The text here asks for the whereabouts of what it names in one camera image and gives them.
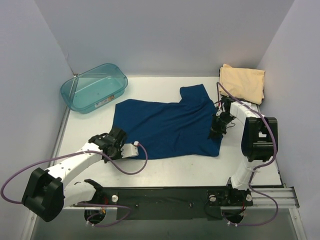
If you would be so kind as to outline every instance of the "beige towel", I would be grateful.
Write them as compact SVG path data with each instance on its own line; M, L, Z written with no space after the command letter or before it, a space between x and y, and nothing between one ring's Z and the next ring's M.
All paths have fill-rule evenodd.
M261 104L264 98L265 71L249 68L235 68L223 64L220 68L220 83L233 96L255 104Z

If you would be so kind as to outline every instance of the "wall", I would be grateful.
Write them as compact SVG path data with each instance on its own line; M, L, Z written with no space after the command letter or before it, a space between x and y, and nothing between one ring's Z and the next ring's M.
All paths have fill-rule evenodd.
M33 0L0 2L0 185L14 172L48 158L64 104L61 84L72 77L64 55ZM9 184L21 200L30 171ZM0 199L0 239L18 240L27 209Z
M277 117L277 162L294 186L309 240L320 236L320 1L295 0L266 51L262 111Z
M35 0L72 69L217 76L255 68L294 0Z

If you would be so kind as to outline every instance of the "blue cloth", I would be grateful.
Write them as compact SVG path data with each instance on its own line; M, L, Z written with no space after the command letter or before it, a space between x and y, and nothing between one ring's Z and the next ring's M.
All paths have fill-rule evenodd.
M181 87L180 102L128 99L115 105L113 125L127 133L126 143L139 141L149 159L183 155L219 155L221 138L208 139L217 110L203 84ZM144 159L139 150L136 159Z

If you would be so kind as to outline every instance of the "purple cable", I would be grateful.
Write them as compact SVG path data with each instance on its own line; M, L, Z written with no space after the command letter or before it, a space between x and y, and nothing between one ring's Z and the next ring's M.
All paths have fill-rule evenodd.
M260 195L262 195L262 196L265 196L265 197L269 198L270 200L272 200L272 201L274 202L274 204L275 204L275 213L274 213L273 217L271 217L269 220L264 221L264 222L261 222L261 223L239 223L239 224L237 224L237 226L247 226L247 227L262 226L262 225L268 224L268 223L270 223L270 222L272 222L273 220L276 219L276 217L277 217L277 215L278 215L278 212L279 212L279 206L278 206L277 201L276 201L273 197L271 197L271 196L269 196L269 195L267 195L267 194L265 194L265 193L263 193L263 192L260 192L260 191L257 191L257 190L255 190L255 189L253 189L252 186L251 186L251 182L252 182L252 180L253 180L253 178L254 178L255 171L256 171L257 169L263 168L263 167L266 167L266 166L269 166L270 164L272 164L272 163L276 160L276 155L277 155L276 139L275 139L274 134L272 133L272 130L271 130L269 124L267 123L266 119L264 118L264 116L263 116L260 112L258 112L258 111L256 111L256 110L253 110L251 107L249 107L248 105L244 104L243 102L241 102L240 100L238 100L237 98L235 98L233 95L231 95L230 92L228 92L228 91L225 89L225 87L222 86L222 84L221 84L220 82L217 82L217 83L216 83L216 88L217 88L217 91L218 91L218 99L219 99L219 86L220 86L220 87L226 92L226 94L228 94L233 100L235 100L236 102L240 103L241 105L244 105L247 109L249 109L251 112L257 114L257 115L261 118L261 120L263 121L266 129L268 130L268 132L269 132L269 134L270 134L270 137L271 137L271 140L272 140L272 144L273 144L273 156L272 156L271 160L268 161L267 163L261 164L261 165L256 166L256 167L253 168L253 172L252 172L252 174L251 174L251 176L250 176L248 185L249 185L249 188L251 189L251 191L253 191L253 192L257 193L257 194L260 194Z
M126 215L124 215L122 218L120 218L119 220L116 220L112 223L108 223L108 224L94 224L93 226L96 228L106 228L106 227L111 227L113 225L116 225L118 223L120 223L121 221L125 220L127 217L129 217L129 215L132 212L132 209L128 206L122 206L122 205L107 205L107 204L91 204L91 203L82 203L80 202L77 207L100 207L100 208L118 208L118 209L127 209L128 212L126 213ZM91 216L89 216L86 220L89 221L92 217L99 215L100 213L95 213L92 214Z
M22 204L21 201L15 201L15 200L11 200L9 198L7 198L5 196L5 188L6 186L8 185L8 183L14 179L16 176L18 176L19 174L21 174L22 172L24 172L25 170L28 170L34 166L37 166L39 164L44 164L44 163L48 163L48 162L51 162L51 161L56 161L56 160L60 160L60 159L64 159L64 158L70 158L70 157L74 157L74 156L77 156L77 155L81 155L81 154L99 154L101 156L103 156L104 158L108 159L114 166L116 169L118 169L121 173L123 174L126 174L126 175L135 175L135 174L138 174L140 173L143 169L145 169L146 165L147 165L147 162L148 162L148 153L147 153L147 150L144 148L144 146L142 146L140 143L138 143L138 146L142 148L142 150L144 151L144 154L145 154L145 163L144 165L142 166L142 168L138 171L135 171L135 172L127 172L127 171L124 171L122 170L114 160L112 160L109 156L107 156L106 154L102 153L102 152L99 152L99 151L93 151L93 150L88 150L88 151L79 151L79 152L75 152L75 153L70 153L70 154L67 154L67 155L63 155L63 156L57 156L57 157L53 157L53 158L50 158L50 159L47 159L47 160L42 160L42 161L38 161L36 163L33 163L33 164L30 164L29 166L26 166L24 168L22 168L21 170L17 171L15 174L13 174L11 177L9 177L5 182L4 184L2 185L1 187L1 191L0 191L0 195L1 197L9 202L9 203L12 203L12 204Z

